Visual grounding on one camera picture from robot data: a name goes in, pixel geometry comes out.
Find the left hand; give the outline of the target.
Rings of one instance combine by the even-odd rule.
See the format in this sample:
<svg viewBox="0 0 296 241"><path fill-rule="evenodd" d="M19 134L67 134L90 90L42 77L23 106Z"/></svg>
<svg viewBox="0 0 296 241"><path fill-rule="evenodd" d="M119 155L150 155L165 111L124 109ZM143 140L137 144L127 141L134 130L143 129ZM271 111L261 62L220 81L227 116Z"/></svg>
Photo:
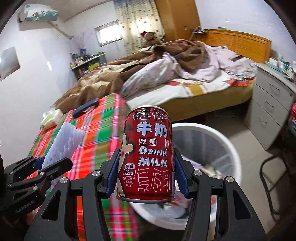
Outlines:
<svg viewBox="0 0 296 241"><path fill-rule="evenodd" d="M17 213L1 205L1 240L24 240L32 220L31 211Z"/></svg>

